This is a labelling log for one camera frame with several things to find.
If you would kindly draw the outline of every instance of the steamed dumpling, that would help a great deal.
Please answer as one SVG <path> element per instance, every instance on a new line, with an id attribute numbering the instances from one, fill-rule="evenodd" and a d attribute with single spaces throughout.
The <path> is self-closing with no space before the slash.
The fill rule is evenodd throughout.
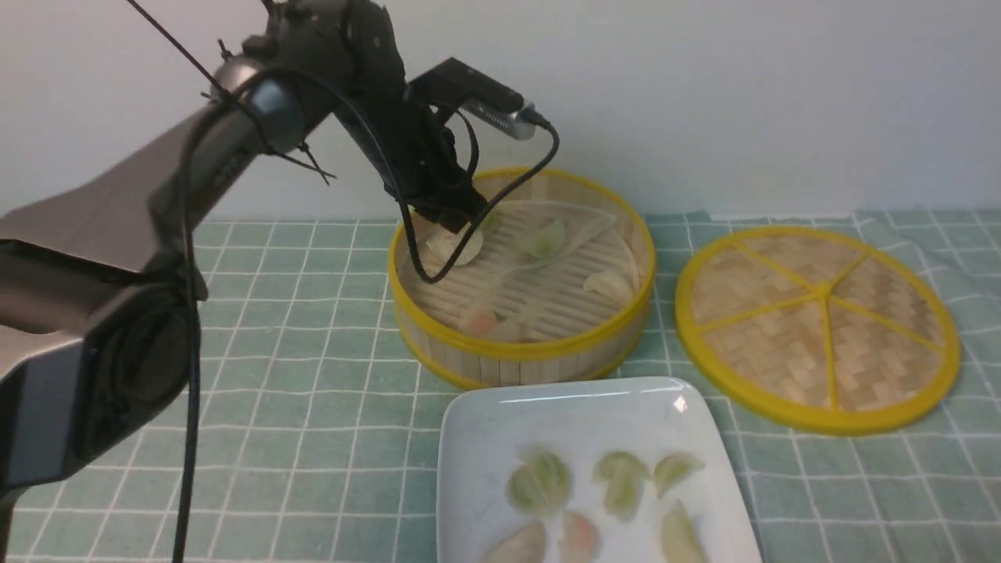
<path id="1" fill-rule="evenodd" d="M 543 563 L 546 559 L 546 526 L 535 522 L 522 528 L 486 552 L 480 563 Z"/>

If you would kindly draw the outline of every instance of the table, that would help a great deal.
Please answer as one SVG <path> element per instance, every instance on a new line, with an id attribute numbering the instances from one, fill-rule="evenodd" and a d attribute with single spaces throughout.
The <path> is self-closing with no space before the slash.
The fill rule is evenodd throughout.
<path id="1" fill-rule="evenodd" d="M 864 238 L 917 271 L 962 332 L 962 375 L 930 416 L 843 439 L 731 402 L 675 334 L 678 272 L 709 240 L 769 221 L 650 216 L 654 314 L 615 377 L 706 397 L 766 561 L 990 561 L 1001 553 L 1001 211 L 791 221 Z M 386 288 L 391 221 L 209 222 L 196 236 L 205 396 L 191 561 L 428 563 L 437 441 L 457 395 L 411 359 Z M 166 561 L 185 398 L 66 483 L 18 505 L 10 561 Z"/>

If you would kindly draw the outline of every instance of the white plate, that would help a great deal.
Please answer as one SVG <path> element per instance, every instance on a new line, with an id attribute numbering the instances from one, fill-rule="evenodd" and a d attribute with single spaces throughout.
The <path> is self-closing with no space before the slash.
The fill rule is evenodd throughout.
<path id="1" fill-rule="evenodd" d="M 574 472 L 569 509 L 587 516 L 602 545 L 598 562 L 663 562 L 661 521 L 675 500 L 688 508 L 710 563 L 759 563 L 761 556 L 737 478 L 699 392 L 673 378 L 628 378 L 473 391 L 448 406 L 437 477 L 438 563 L 475 563 L 532 519 L 505 497 L 519 454 L 542 446 Z M 605 514 L 595 464 L 614 450 L 636 454 L 653 471 L 665 456 L 689 452 L 706 468 L 661 500 L 647 482 L 632 523 Z M 547 563 L 557 563 L 560 517 L 546 522 Z"/>

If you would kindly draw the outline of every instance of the black cable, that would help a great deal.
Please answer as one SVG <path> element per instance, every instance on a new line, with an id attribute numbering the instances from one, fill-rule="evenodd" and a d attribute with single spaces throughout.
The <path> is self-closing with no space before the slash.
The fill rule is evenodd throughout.
<path id="1" fill-rule="evenodd" d="M 318 76 L 308 74 L 295 69 L 290 68 L 271 68 L 265 69 L 258 72 L 245 82 L 243 82 L 238 88 L 234 89 L 232 92 L 227 91 L 222 88 L 215 79 L 208 73 L 207 70 L 202 67 L 198 61 L 176 40 L 169 32 L 166 31 L 149 13 L 142 9 L 141 6 L 135 0 L 126 0 L 133 8 L 135 8 L 151 25 L 153 25 L 168 41 L 180 51 L 185 58 L 188 59 L 199 71 L 209 79 L 214 86 L 216 86 L 219 91 L 221 101 L 212 107 L 208 112 L 203 114 L 201 118 L 195 123 L 188 137 L 185 141 L 182 153 L 181 161 L 178 167 L 177 174 L 177 187 L 178 187 L 178 205 L 180 206 L 180 226 L 181 226 L 181 237 L 183 245 L 183 267 L 184 267 L 184 286 L 185 286 L 185 298 L 187 302 L 187 315 L 188 315 L 188 338 L 189 338 L 189 359 L 188 359 L 188 413 L 187 413 L 187 429 L 185 432 L 184 441 L 184 462 L 183 469 L 181 473 L 181 490 L 180 490 L 180 500 L 177 509 L 177 525 L 175 529 L 174 536 L 174 548 L 172 554 L 172 560 L 175 563 L 182 563 L 184 560 L 184 550 L 187 543 L 187 529 L 190 519 L 191 512 L 191 495 L 194 485 L 194 471 L 196 462 L 196 453 L 198 446 L 198 417 L 200 410 L 200 393 L 201 393 L 201 370 L 200 370 L 200 348 L 201 348 L 201 338 L 200 338 L 200 323 L 198 320 L 198 307 L 197 307 L 197 296 L 195 292 L 195 279 L 197 278 L 197 271 L 195 269 L 194 261 L 194 241 L 193 241 L 193 226 L 191 224 L 190 208 L 188 206 L 188 196 L 191 190 L 191 161 L 194 157 L 194 153 L 197 151 L 198 146 L 201 141 L 211 129 L 211 127 L 228 111 L 232 109 L 232 106 L 236 106 L 240 111 L 245 113 L 252 121 L 257 129 L 258 134 L 261 137 L 261 142 L 263 146 L 270 152 L 269 143 L 267 143 L 266 137 L 263 135 L 263 130 L 260 126 L 259 121 L 256 116 L 253 115 L 247 107 L 240 103 L 239 97 L 242 96 L 244 92 L 249 90 L 251 87 L 256 86 L 261 81 L 281 76 L 288 75 L 294 76 L 299 79 L 305 80 L 311 83 L 313 86 L 320 88 L 321 90 L 327 92 L 332 97 L 336 98 L 339 102 L 344 104 L 358 119 L 365 133 L 371 138 L 372 143 L 375 145 L 375 149 L 379 154 L 379 158 L 382 161 L 383 166 L 386 170 L 386 181 L 396 198 L 396 202 L 399 205 L 400 214 L 402 216 L 403 227 L 406 232 L 407 246 L 410 253 L 410 259 L 413 261 L 414 268 L 417 271 L 418 276 L 428 284 L 435 284 L 441 280 L 454 265 L 455 261 L 458 259 L 459 254 L 465 248 L 465 244 L 468 242 L 473 231 L 479 226 L 479 224 L 485 219 L 486 215 L 496 206 L 496 204 L 507 197 L 512 191 L 524 184 L 529 178 L 539 173 L 543 168 L 545 168 L 556 155 L 560 147 L 560 135 L 557 133 L 556 129 L 552 124 L 549 123 L 542 115 L 536 112 L 532 112 L 530 119 L 532 122 L 536 123 L 538 126 L 543 127 L 553 136 L 553 146 L 549 153 L 544 157 L 539 163 L 533 166 L 531 169 L 520 175 L 514 181 L 512 181 L 508 186 L 502 189 L 497 194 L 490 199 L 486 207 L 479 213 L 477 217 L 472 219 L 469 227 L 466 229 L 464 235 L 459 240 L 458 245 L 452 252 L 451 256 L 445 261 L 441 269 L 433 276 L 428 275 L 424 270 L 423 265 L 420 263 L 419 252 L 416 246 L 416 235 L 413 230 L 413 223 L 410 217 L 410 212 L 407 202 L 402 196 L 402 191 L 399 188 L 399 182 L 396 178 L 395 171 L 386 156 L 385 149 L 382 142 L 379 140 L 378 136 L 375 134 L 374 129 L 368 122 L 368 119 L 364 114 L 358 110 L 354 103 L 341 93 L 336 87 L 329 84 L 322 78 Z M 474 170 L 475 165 L 478 161 L 479 149 L 478 143 L 475 140 L 475 135 L 472 134 L 472 125 L 461 116 L 466 124 L 467 129 L 470 132 L 470 146 L 473 148 L 470 155 L 470 165 L 469 170 Z M 311 166 L 305 163 L 299 163 L 304 167 L 312 169 Z"/>
<path id="2" fill-rule="evenodd" d="M 282 160 L 287 160 L 287 161 L 289 161 L 289 162 L 291 162 L 293 164 L 296 164 L 298 166 L 301 166 L 303 168 L 312 170 L 314 172 L 318 172 L 319 175 L 320 175 L 320 177 L 323 178 L 323 181 L 327 182 L 327 185 L 329 185 L 329 182 L 327 181 L 327 177 L 328 176 L 329 177 L 333 177 L 333 178 L 337 177 L 337 176 L 334 176 L 333 174 L 331 174 L 331 173 L 329 173 L 329 172 L 324 171 L 323 169 L 321 169 L 318 164 L 316 164 L 314 166 L 310 166 L 309 164 L 307 164 L 307 163 L 305 163 L 305 162 L 303 162 L 301 160 L 298 160 L 298 159 L 296 159 L 296 158 L 294 158 L 292 156 L 289 156 L 287 154 L 282 154 L 282 153 L 274 150 L 274 148 L 271 147 L 271 144 L 269 142 L 267 142 L 267 136 L 264 134 L 264 126 L 261 124 L 260 119 L 257 118 L 257 115 L 254 114 L 254 112 L 250 108 L 248 108 L 243 103 L 239 102 L 239 100 L 238 100 L 239 96 L 237 96 L 233 92 L 230 92 L 229 90 L 223 88 L 222 85 L 219 84 L 219 81 L 216 80 L 214 76 L 212 76 L 212 73 L 209 72 L 208 69 L 205 68 L 204 65 L 202 65 L 200 62 L 198 62 L 198 59 L 194 58 L 194 55 L 192 55 L 190 51 L 188 51 L 187 49 L 185 49 L 184 45 L 181 45 L 180 41 L 178 41 L 177 39 L 175 39 L 174 36 L 171 35 L 169 31 L 166 30 L 166 28 L 164 28 L 162 25 L 160 25 L 160 22 L 156 21 L 156 18 L 154 18 L 152 16 L 152 14 L 150 14 L 142 6 L 140 6 L 139 2 L 137 0 L 125 0 L 125 1 L 128 2 L 129 5 L 132 6 L 132 8 L 134 8 L 135 11 L 138 12 L 139 15 L 143 17 L 143 19 L 145 19 L 147 22 L 149 22 L 150 25 L 152 25 L 154 28 L 156 28 L 156 30 L 160 32 L 160 35 L 162 35 L 167 41 L 169 41 L 170 44 L 173 45 L 174 48 L 180 54 L 182 54 L 184 56 L 184 58 L 187 59 L 187 61 L 190 62 L 191 65 L 194 66 L 195 69 L 197 69 L 198 72 L 200 72 L 201 75 L 204 76 L 205 79 L 209 81 L 209 83 L 212 84 L 212 87 L 215 88 L 215 91 L 218 93 L 219 97 L 223 98 L 227 103 L 234 104 L 237 107 L 239 107 L 240 111 L 242 111 L 247 117 L 250 118 L 250 121 L 253 123 L 254 128 L 257 130 L 257 136 L 260 137 L 260 140 L 261 140 L 261 142 L 264 145 L 264 149 L 265 149 L 264 150 L 264 154 L 267 154 L 269 156 L 270 155 L 276 155 L 279 158 L 281 158 Z M 269 0 L 263 0 L 263 1 L 264 1 L 265 8 L 267 8 Z M 273 8 L 273 2 L 271 3 L 271 8 L 268 8 L 268 13 L 269 14 L 271 13 L 271 9 L 272 8 Z M 227 53 L 228 51 L 225 50 L 225 46 L 223 46 L 221 39 L 219 40 L 219 46 L 222 48 L 223 58 L 225 58 L 225 53 Z M 206 93 L 204 93 L 204 92 L 202 92 L 202 96 L 211 99 L 211 96 L 208 95 L 208 94 L 206 94 Z"/>
<path id="3" fill-rule="evenodd" d="M 486 206 L 479 212 L 479 215 L 469 222 L 468 228 L 465 229 L 465 233 L 462 234 L 462 237 L 459 239 L 455 249 L 452 251 L 451 255 L 448 256 L 448 259 L 445 260 L 441 269 L 439 269 L 434 275 L 428 274 L 420 261 L 420 253 L 417 249 L 416 233 L 413 230 L 413 221 L 410 218 L 409 210 L 406 209 L 403 204 L 400 204 L 400 212 L 403 219 L 403 230 L 406 233 L 406 245 L 410 253 L 410 261 L 413 262 L 413 268 L 417 273 L 417 277 L 419 277 L 421 282 L 424 282 L 425 284 L 437 284 L 443 279 L 444 276 L 448 274 L 448 271 L 451 270 L 451 267 L 455 264 L 455 260 L 458 259 L 459 254 L 461 254 L 462 250 L 465 248 L 465 244 L 469 241 L 469 238 L 472 237 L 473 231 L 479 227 L 480 223 L 483 222 L 483 219 L 486 218 L 486 215 L 489 214 L 494 207 L 496 207 L 497 203 L 499 203 L 502 199 L 511 195 L 513 191 L 521 187 L 525 182 L 529 181 L 529 178 L 535 176 L 542 171 L 543 168 L 548 166 L 557 155 L 557 152 L 560 150 L 560 133 L 557 132 L 556 127 L 535 111 L 532 111 L 531 115 L 528 116 L 528 119 L 537 126 L 546 129 L 546 131 L 553 137 L 553 145 L 550 148 L 550 151 L 535 166 L 515 178 L 486 203 Z"/>
<path id="4" fill-rule="evenodd" d="M 195 295 L 197 271 L 194 262 L 194 237 L 192 236 L 191 209 L 188 195 L 191 189 L 191 159 L 212 125 L 229 111 L 223 104 L 216 105 L 202 115 L 191 129 L 181 152 L 177 171 L 177 204 L 180 206 L 181 237 L 184 246 L 184 293 L 188 314 L 188 407 L 187 431 L 184 435 L 184 467 L 181 471 L 180 500 L 177 505 L 177 526 L 174 531 L 174 563 L 184 561 L 187 544 L 188 520 L 191 515 L 191 496 L 194 489 L 195 457 L 198 451 L 198 415 L 201 399 L 201 336 L 198 320 L 198 298 Z"/>

